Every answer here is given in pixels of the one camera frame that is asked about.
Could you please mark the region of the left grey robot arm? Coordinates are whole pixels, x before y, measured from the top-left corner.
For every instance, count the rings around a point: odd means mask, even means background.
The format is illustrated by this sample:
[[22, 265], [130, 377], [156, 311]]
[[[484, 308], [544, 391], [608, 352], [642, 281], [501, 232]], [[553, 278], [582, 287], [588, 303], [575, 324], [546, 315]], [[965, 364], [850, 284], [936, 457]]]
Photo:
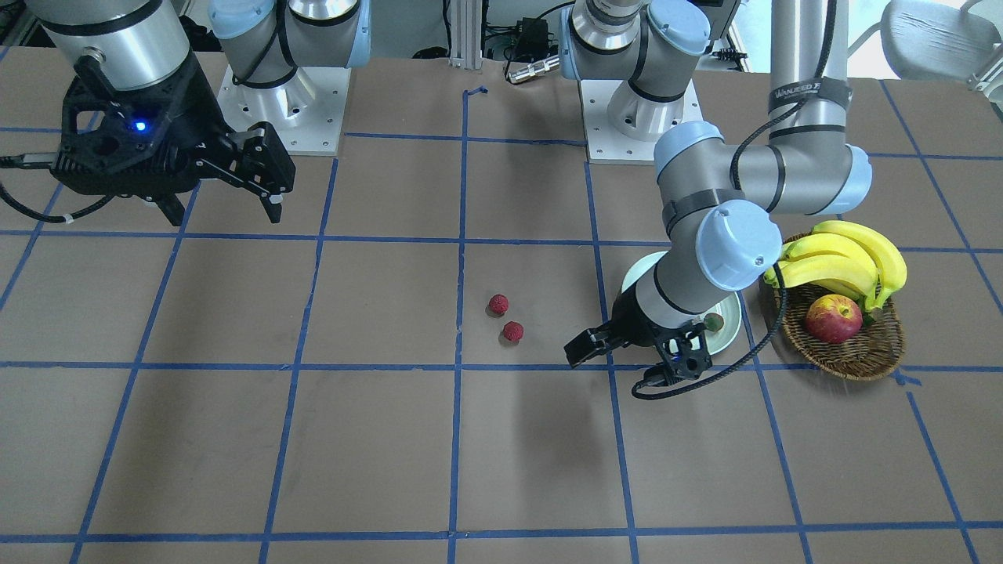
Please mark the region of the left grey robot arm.
[[[852, 90], [846, 76], [845, 1], [774, 1], [768, 139], [727, 144], [708, 121], [668, 128], [654, 147], [655, 181], [671, 247], [620, 295], [609, 320], [565, 351], [570, 367], [620, 347], [652, 347], [655, 385], [702, 385], [712, 366], [698, 317], [755, 284], [780, 259], [770, 215], [853, 210], [873, 168], [846, 142]], [[623, 79], [644, 101], [677, 103], [712, 39], [688, 1], [577, 1], [562, 14], [566, 78]]]

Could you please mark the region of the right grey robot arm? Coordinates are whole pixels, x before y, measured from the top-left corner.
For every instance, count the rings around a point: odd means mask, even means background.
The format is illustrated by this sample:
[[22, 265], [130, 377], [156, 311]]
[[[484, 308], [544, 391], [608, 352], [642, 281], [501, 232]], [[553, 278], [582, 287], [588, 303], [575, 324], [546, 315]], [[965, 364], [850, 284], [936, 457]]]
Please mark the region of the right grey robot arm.
[[326, 125], [325, 94], [311, 68], [364, 67], [371, 57], [368, 1], [212, 1], [208, 17], [230, 67], [235, 107], [226, 121], [215, 90], [168, 1], [29, 1], [75, 78], [62, 101], [53, 153], [4, 156], [3, 168], [46, 170], [96, 203], [46, 215], [2, 200], [40, 222], [68, 224], [116, 197], [139, 197], [178, 227], [179, 195], [219, 179], [256, 196], [270, 222], [294, 188], [290, 133]]

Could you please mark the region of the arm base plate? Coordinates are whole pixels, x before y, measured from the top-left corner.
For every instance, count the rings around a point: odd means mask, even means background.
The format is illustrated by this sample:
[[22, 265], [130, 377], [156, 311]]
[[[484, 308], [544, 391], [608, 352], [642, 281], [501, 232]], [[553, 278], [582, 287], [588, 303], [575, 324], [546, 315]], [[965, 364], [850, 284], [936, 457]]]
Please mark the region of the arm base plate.
[[216, 101], [237, 131], [268, 121], [291, 156], [335, 157], [352, 74], [348, 68], [301, 67], [285, 85], [251, 89], [233, 85], [228, 67]]
[[665, 132], [703, 119], [693, 83], [680, 99], [667, 103], [644, 99], [625, 80], [581, 80], [579, 90], [593, 164], [651, 165], [655, 144]]

